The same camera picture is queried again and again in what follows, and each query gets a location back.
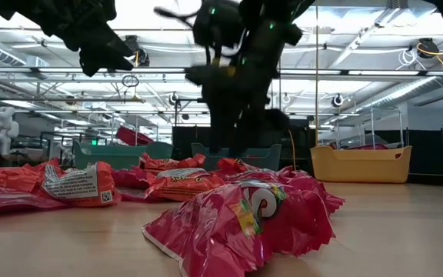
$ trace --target ceiling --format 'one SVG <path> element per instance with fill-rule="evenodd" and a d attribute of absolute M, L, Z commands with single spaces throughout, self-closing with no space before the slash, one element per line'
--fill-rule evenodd
<path fill-rule="evenodd" d="M 372 32 L 372 27 L 379 15 L 385 10 L 385 1 L 360 0 L 329 0 L 319 4 L 318 19 L 316 8 L 312 6 L 295 23 L 306 31 L 304 38 L 296 47 L 287 46 L 281 57 L 282 68 L 316 68 L 321 69 L 359 69 L 359 70 L 419 70 L 422 68 L 438 68 L 439 61 L 435 58 L 418 58 L 411 64 L 405 64 L 404 50 L 410 45 L 416 45 L 420 38 L 433 38 L 443 52 L 443 18 L 434 13 L 434 6 L 422 1 L 410 1 L 410 9 L 404 10 L 396 19 L 382 28 Z M 151 67 L 189 67 L 205 62 L 202 48 L 193 43 L 192 33 L 175 20 L 158 17 L 154 12 L 155 6 L 169 8 L 174 12 L 187 14 L 199 7 L 198 1 L 192 0 L 156 0 L 133 2 L 116 0 L 118 17 L 109 25 L 124 38 L 126 35 L 137 35 L 139 44 L 148 52 Z M 337 62 L 343 51 L 354 40 L 363 35 L 361 44 L 350 51 L 345 58 Z M 48 47 L 42 47 L 45 41 Z M 40 28 L 16 14 L 11 21 L 0 17 L 0 43 L 2 47 L 15 51 L 18 55 L 37 56 L 46 61 L 51 67 L 78 67 L 78 54 L 68 50 L 62 41 L 56 37 L 47 37 Z M 110 76 L 96 75 L 87 82 L 73 81 L 73 75 L 49 75 L 49 80 L 29 78 L 23 74 L 1 74 L 0 79 L 13 81 L 14 85 L 22 87 L 30 93 L 36 93 L 37 87 L 48 90 L 45 97 L 65 97 L 76 95 L 86 98 L 131 98 L 137 95 L 146 103 L 138 102 L 107 102 L 102 103 L 110 110 L 127 110 L 152 112 L 151 115 L 141 115 L 155 125 L 170 126 L 173 115 L 153 115 L 157 111 L 172 111 L 168 97 L 176 92 L 181 98 L 196 99 L 201 96 L 201 88 L 183 80 L 179 74 L 149 74 L 138 75 L 140 83 L 136 88 L 124 88 L 119 77 L 116 81 L 99 81 L 100 78 L 112 80 Z M 379 92 L 398 83 L 389 78 L 322 78 L 317 85 L 312 78 L 274 80 L 268 91 L 272 97 L 273 107 L 280 107 L 287 112 L 313 112 L 315 96 L 319 97 L 320 111 L 333 111 L 331 98 L 337 93 L 349 99 L 349 107 L 373 98 Z M 75 106 L 54 106 L 64 109 L 84 109 Z M 192 102 L 185 107 L 185 112 L 207 111 L 204 104 Z M 184 124 L 208 124 L 208 115 L 194 115 L 189 120 L 181 120 Z M 163 131 L 163 137 L 170 134 Z"/>

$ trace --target wooden table surface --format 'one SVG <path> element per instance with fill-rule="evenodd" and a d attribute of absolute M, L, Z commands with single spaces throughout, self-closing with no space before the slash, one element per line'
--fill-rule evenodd
<path fill-rule="evenodd" d="M 277 255 L 260 276 L 443 277 L 443 187 L 329 184 L 345 197 L 337 238 L 300 259 Z M 180 276 L 141 227 L 172 204 L 0 216 L 0 277 Z"/>

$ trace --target security camera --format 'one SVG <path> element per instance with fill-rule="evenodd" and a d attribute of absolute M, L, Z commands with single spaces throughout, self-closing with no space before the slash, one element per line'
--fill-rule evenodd
<path fill-rule="evenodd" d="M 332 98 L 331 105 L 335 108 L 339 108 L 343 105 L 343 101 L 343 96 L 338 93 L 335 97 Z"/>

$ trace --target teal bin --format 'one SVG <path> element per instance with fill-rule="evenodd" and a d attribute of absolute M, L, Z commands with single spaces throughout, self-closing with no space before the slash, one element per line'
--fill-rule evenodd
<path fill-rule="evenodd" d="M 144 152 L 153 159 L 169 159 L 173 148 L 164 142 L 150 142 L 146 146 L 90 145 L 73 142 L 77 169 L 86 169 L 89 164 L 94 165 L 96 162 L 107 162 L 113 169 L 130 169 L 132 166 L 139 166 L 139 158 Z"/>
<path fill-rule="evenodd" d="M 212 155 L 209 148 L 204 147 L 201 143 L 192 143 L 192 155 L 203 154 L 206 156 L 205 169 L 216 170 L 216 164 L 220 159 L 228 157 L 229 149 L 221 149 L 220 152 Z M 257 166 L 261 169 L 279 170 L 280 166 L 281 145 L 273 145 L 269 149 L 247 149 L 240 155 L 243 162 L 248 165 Z"/>

